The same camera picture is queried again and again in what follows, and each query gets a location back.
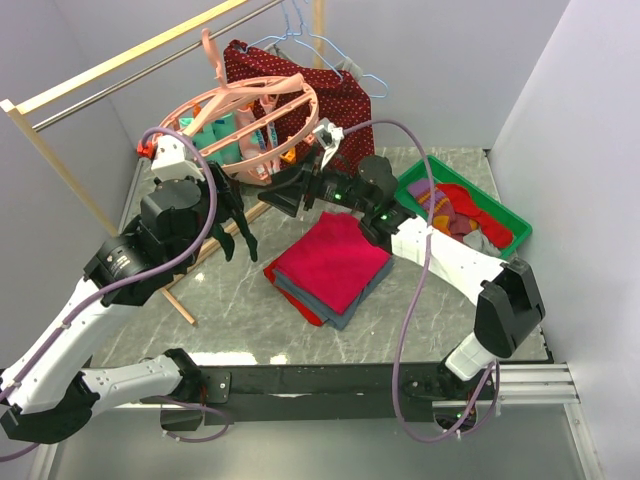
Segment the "dark green dotted sock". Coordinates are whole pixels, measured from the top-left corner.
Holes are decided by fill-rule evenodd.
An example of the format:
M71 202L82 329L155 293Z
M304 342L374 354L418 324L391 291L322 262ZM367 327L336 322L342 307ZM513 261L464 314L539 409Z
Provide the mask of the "dark green dotted sock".
M212 227L212 236L218 241L220 247L224 251L225 260L230 262L235 251L235 241L233 236L219 223L215 223Z

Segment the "pink round clip hanger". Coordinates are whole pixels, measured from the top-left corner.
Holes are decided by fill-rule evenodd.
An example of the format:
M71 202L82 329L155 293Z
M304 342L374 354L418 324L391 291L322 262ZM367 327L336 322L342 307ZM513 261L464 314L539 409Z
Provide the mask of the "pink round clip hanger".
M225 164L222 169L229 176L236 177L238 181L264 186L271 183L271 176L274 167L279 164L281 156L294 149L300 143L311 144L314 140L312 131L319 122L318 98L313 88L308 85L302 74L293 76L265 76L249 78L237 82L226 81L224 65L219 50L214 40L209 40L210 31L205 28L201 31L201 40L205 54L215 70L215 78L218 86L214 89L199 94L190 101L180 105L169 113L160 123L160 128L165 128L165 133L157 132L151 135L150 139L155 141L161 135L173 136L182 142L187 150L187 156L193 160L204 175L204 168L199 166L195 155L188 149L193 146L191 136L197 133L205 124L223 119L228 115L243 108L249 103L253 103L252 110L256 120L240 130L225 134L218 138L218 141L203 150L196 150L203 157L210 153L222 151L232 145L238 145L241 137L252 133L257 129L269 129L273 127L277 120L304 107L308 109L304 117L302 126L284 140L273 142L270 139L271 148L250 160ZM178 119L181 117L193 117L193 122L186 128L179 127ZM261 165L271 163L273 172L267 175L265 180L260 180L254 173L254 169Z

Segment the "purple orange striped sock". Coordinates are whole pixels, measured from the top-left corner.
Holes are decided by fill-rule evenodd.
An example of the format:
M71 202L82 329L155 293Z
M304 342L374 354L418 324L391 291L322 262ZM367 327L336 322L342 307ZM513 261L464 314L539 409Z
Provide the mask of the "purple orange striped sock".
M440 232L458 240L478 229L478 223L468 216L456 213L449 197L435 187L435 194L429 186L427 179L420 179L407 187L407 191L414 200L429 212L431 197L434 197L434 210L432 225Z

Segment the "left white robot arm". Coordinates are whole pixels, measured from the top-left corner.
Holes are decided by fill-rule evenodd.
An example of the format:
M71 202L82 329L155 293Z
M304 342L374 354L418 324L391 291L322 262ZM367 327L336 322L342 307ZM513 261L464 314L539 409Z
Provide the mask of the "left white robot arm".
M115 369L85 364L102 341L158 290L195 264L208 238L227 257L235 244L223 228L244 216L244 204L217 164L158 180L124 231L90 259L67 304L28 352L1 373L1 428L11 440L55 444L92 418L150 397L199 402L200 368L181 348Z

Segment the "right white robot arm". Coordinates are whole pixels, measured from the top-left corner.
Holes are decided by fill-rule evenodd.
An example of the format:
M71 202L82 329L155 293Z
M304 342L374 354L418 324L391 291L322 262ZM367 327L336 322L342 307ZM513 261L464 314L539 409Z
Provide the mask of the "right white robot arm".
M443 360L439 387L460 399L474 377L508 359L545 316L531 266L480 253L428 225L395 197L398 180L387 158L364 158L355 176L323 169L306 160L272 177L259 200L294 217L323 200L362 213L364 237L399 258L412 261L452 285L476 308L474 327Z

